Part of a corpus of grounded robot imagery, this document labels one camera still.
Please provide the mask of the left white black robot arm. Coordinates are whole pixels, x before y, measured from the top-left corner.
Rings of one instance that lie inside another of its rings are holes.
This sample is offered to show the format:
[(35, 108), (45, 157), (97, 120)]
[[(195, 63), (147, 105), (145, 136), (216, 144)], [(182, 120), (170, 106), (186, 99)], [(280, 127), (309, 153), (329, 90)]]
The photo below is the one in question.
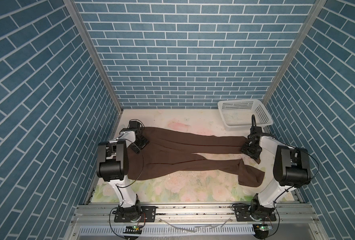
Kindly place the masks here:
[(96, 175), (111, 186), (119, 200), (115, 209), (116, 223), (146, 221), (146, 214), (141, 210), (138, 196), (128, 179), (128, 152), (141, 154), (149, 142), (142, 132), (142, 127), (122, 129), (117, 138), (100, 142), (97, 146)]

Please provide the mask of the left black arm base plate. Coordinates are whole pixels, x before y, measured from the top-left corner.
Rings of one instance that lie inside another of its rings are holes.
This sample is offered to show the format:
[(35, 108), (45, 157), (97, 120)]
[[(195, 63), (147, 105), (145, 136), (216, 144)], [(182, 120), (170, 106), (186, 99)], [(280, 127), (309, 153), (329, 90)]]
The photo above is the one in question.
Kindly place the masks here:
[(114, 214), (115, 223), (153, 223), (155, 220), (156, 206), (119, 207)]

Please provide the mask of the brown trousers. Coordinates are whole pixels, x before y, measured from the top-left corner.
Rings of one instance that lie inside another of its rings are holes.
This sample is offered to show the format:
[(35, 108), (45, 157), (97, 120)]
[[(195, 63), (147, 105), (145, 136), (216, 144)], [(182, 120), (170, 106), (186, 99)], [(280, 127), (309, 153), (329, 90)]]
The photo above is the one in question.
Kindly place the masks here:
[(127, 149), (131, 180), (150, 180), (177, 171), (220, 170), (238, 176), (238, 183), (259, 187), (265, 173), (245, 165), (242, 159), (208, 160), (203, 154), (240, 154), (247, 141), (243, 136), (202, 136), (162, 128), (146, 127), (143, 136), (149, 143), (139, 154)]

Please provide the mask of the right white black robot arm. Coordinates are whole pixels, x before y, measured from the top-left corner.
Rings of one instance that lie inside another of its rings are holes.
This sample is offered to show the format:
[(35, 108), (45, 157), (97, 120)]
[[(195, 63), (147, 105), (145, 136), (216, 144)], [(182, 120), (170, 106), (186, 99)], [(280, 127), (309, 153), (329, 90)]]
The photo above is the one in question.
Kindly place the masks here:
[(242, 153), (254, 160), (267, 158), (274, 163), (273, 179), (254, 196), (246, 211), (254, 221), (274, 220), (277, 202), (285, 194), (308, 185), (313, 178), (308, 151), (282, 143), (270, 134), (250, 134), (248, 142), (242, 146)]

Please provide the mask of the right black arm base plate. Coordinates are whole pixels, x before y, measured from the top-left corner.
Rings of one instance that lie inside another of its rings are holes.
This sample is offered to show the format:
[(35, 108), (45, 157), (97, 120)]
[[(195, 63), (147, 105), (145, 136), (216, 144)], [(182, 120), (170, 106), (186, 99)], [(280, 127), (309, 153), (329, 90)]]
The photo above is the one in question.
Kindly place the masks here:
[(277, 220), (274, 208), (267, 209), (258, 207), (254, 209), (254, 207), (250, 205), (235, 204), (231, 206), (231, 209), (234, 211), (238, 222), (275, 222)]

